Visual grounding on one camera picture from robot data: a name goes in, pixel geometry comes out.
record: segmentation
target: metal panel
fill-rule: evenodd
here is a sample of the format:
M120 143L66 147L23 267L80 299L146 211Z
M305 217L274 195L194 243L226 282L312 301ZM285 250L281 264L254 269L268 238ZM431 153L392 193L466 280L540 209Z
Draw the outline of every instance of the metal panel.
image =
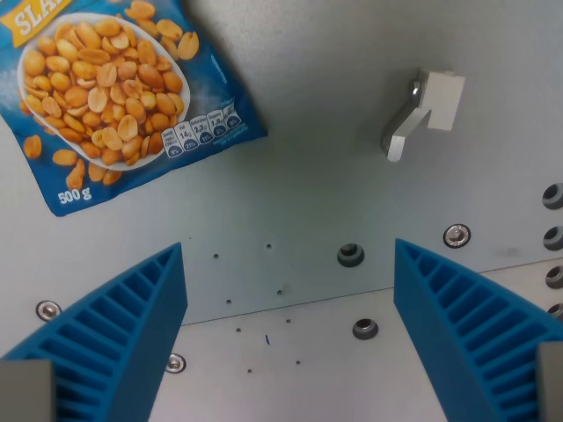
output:
M563 302L563 289L545 285L561 264L484 275L548 309ZM378 323L375 338L353 336L360 318ZM165 374L152 422L446 421L392 289L185 326L173 351L186 370Z
M57 219L2 125L3 332L13 310L69 306L177 241L185 323L390 287L396 237L478 271L561 256L542 246L561 213L541 202L563 177L559 2L188 7L244 77L270 136ZM420 128L391 164L379 134L418 67L467 77L457 120L451 133ZM459 222L472 240L451 251L442 233ZM349 242L366 252L351 270L336 261Z

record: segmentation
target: white plastic bracket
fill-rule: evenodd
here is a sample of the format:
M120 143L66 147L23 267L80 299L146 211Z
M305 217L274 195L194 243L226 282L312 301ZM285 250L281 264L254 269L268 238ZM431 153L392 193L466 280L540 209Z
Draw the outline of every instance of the white plastic bracket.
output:
M448 130L454 125L465 77L453 72L421 71L409 88L410 98L389 122L381 139L389 161L398 161L405 141L430 113L429 129Z

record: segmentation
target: screw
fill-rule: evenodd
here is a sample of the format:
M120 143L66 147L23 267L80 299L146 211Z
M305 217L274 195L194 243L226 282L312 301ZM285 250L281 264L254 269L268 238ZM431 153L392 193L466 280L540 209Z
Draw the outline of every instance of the screw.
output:
M452 249L461 248L472 238L469 227L464 224L454 224L449 226L443 233L443 242Z
M61 307L53 301L41 301L35 307L35 313L41 320L45 322L58 317L61 312Z
M186 369L186 360L179 354L173 353L168 358L168 363L166 364L166 372L170 374L179 374L184 369Z

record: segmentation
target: blue snack bag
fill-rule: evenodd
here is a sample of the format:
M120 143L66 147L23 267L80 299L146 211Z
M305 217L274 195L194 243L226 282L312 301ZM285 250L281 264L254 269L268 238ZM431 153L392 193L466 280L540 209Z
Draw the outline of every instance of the blue snack bag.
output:
M0 24L0 114L57 216L267 134L179 0L3 0Z

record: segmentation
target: peanut bag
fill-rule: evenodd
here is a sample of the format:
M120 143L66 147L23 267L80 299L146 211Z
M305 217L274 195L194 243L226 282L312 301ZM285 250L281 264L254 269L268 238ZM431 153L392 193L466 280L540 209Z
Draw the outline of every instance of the peanut bag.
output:
M0 2L0 114L57 216L267 134L179 0L151 2Z

